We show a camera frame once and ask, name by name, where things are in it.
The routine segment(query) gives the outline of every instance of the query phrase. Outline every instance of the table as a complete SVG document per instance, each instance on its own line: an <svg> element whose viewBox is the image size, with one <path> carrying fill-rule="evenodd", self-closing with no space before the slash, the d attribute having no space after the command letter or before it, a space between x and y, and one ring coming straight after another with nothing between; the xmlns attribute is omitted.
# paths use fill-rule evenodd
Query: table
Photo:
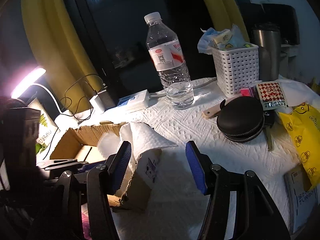
<svg viewBox="0 0 320 240"><path fill-rule="evenodd" d="M193 81L194 85L209 79ZM195 90L195 103L186 110L173 109L166 98L151 100L152 106L130 114L93 115L81 125L100 121L144 122L156 132L178 144L163 150L158 174L148 208L143 214L113 213L122 240L131 239L197 239L208 196L197 190L185 157L185 144L195 141L201 153L228 171L244 173L253 170L275 201L284 221L289 225L289 202L283 175L299 163L299 156L284 127L275 123L271 129L274 150L268 152L264 134L244 144L227 140L218 130L216 118L205 120L201 112L225 99L213 82ZM87 117L88 112L79 118ZM235 194L232 194L226 238L232 237L235 219Z"/></svg>

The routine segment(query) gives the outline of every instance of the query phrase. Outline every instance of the clear plastic bottle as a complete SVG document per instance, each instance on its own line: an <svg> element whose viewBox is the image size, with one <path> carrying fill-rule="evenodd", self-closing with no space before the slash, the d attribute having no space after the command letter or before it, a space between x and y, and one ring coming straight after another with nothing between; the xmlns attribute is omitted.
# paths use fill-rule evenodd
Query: clear plastic bottle
<svg viewBox="0 0 320 240"><path fill-rule="evenodd" d="M175 109L186 109L194 100L186 61L174 31L162 23L158 12L144 17L149 26L147 48L167 98Z"/></svg>

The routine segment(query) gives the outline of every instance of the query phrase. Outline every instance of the ribbed blue pad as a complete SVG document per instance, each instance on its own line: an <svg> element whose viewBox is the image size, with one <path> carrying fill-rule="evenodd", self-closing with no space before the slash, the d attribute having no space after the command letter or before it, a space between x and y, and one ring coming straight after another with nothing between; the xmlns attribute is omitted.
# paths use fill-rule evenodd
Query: ribbed blue pad
<svg viewBox="0 0 320 240"><path fill-rule="evenodd" d="M197 188L201 191L202 194L206 195L208 188L205 183L204 171L190 142L186 144L186 157Z"/></svg>
<svg viewBox="0 0 320 240"><path fill-rule="evenodd" d="M116 192L120 189L125 171L127 170L128 163L131 157L131 144L129 143L127 148L125 149L124 155L120 162L118 163L115 171L112 176L112 190Z"/></svg>

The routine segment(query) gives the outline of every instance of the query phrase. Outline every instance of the yellow plastic bag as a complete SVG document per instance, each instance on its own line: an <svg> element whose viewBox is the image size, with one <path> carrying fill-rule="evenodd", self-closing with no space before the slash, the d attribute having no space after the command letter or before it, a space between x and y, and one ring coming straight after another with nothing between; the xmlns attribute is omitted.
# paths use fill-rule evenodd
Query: yellow plastic bag
<svg viewBox="0 0 320 240"><path fill-rule="evenodd" d="M303 103L291 114L279 115L299 152L312 189L320 183L320 113L314 107Z"/></svg>

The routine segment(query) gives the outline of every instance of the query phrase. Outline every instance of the plastic basket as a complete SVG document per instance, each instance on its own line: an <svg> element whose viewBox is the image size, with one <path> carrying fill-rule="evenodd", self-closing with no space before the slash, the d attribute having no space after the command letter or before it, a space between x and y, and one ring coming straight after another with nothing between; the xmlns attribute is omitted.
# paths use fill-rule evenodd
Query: plastic basket
<svg viewBox="0 0 320 240"><path fill-rule="evenodd" d="M259 80L258 46L251 48L213 49L217 84L227 97L240 93L240 88Z"/></svg>

